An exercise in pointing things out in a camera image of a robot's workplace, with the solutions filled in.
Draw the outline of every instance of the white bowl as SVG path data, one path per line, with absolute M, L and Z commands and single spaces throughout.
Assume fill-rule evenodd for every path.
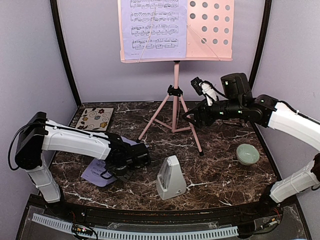
M 258 150 L 250 144 L 241 144 L 236 149 L 236 157 L 244 166 L 251 166 L 258 162 L 260 154 Z

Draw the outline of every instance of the marble table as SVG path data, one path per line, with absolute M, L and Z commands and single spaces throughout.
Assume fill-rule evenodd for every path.
M 85 108 L 114 108 L 108 132 L 135 140 L 143 131 L 160 102 L 85 103 L 75 114 L 74 127 Z M 187 102 L 189 107 L 194 102 Z M 170 123 L 172 103 L 168 102 L 158 119 Z M 179 127 L 187 127 L 181 117 Z M 116 181 L 97 187 L 80 176 L 91 157 L 58 152 L 50 166 L 53 177 L 62 187 L 67 202 L 119 210 L 173 211 L 200 210 L 241 205 L 259 200 L 265 187 L 276 181 L 272 166 L 250 123 L 215 122 L 211 127 L 196 129 L 204 151 L 199 156 L 191 131 L 172 133 L 158 123 L 149 128 L 143 141 L 148 144 L 151 165 L 134 172 L 128 183 Z M 236 148 L 252 144 L 260 160 L 253 166 L 237 161 Z M 187 191 L 178 197 L 161 200 L 156 177 L 166 157 L 176 155 L 184 174 Z

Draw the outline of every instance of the tripod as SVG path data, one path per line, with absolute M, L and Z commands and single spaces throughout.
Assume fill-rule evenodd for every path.
M 188 111 L 187 105 L 186 105 L 185 100 L 183 98 L 183 91 L 179 88 L 179 66 L 180 66 L 180 61 L 174 61 L 174 84 L 173 84 L 173 86 L 172 85 L 169 86 L 168 91 L 167 91 L 167 93 L 168 93 L 167 96 L 162 101 L 162 103 L 160 104 L 160 106 L 158 107 L 158 109 L 156 110 L 156 112 L 154 113 L 154 115 L 152 116 L 152 118 L 150 119 L 150 121 L 148 122 L 146 127 L 144 128 L 143 132 L 140 134 L 140 136 L 136 140 L 136 142 L 139 143 L 141 141 L 141 139 L 143 138 L 145 133 L 148 131 L 148 129 L 151 126 L 151 124 L 153 123 L 153 121 L 155 121 L 155 122 L 165 126 L 166 128 L 170 129 L 173 133 L 191 130 L 193 137 L 194 137 L 194 140 L 195 140 L 195 143 L 196 143 L 196 146 L 199 150 L 199 154 L 200 154 L 200 156 L 203 156 L 204 152 L 202 151 L 202 148 L 200 146 L 195 127 L 191 123 L 189 123 L 190 124 L 189 127 L 177 128 L 177 115 L 178 115 L 179 101 L 181 101 L 184 112 Z M 161 109 L 164 107 L 164 105 L 166 104 L 166 102 L 168 101 L 170 96 L 173 96 L 172 126 L 156 119 L 157 115 L 160 113 Z

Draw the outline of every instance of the white metronome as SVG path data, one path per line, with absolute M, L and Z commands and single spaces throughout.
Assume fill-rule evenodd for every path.
M 156 178 L 156 189 L 162 200 L 171 199 L 186 192 L 187 184 L 176 155 L 164 160 Z

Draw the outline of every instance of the sheet music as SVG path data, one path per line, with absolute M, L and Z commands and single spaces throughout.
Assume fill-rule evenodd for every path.
M 126 60 L 186 57 L 187 0 L 121 0 L 121 16 Z

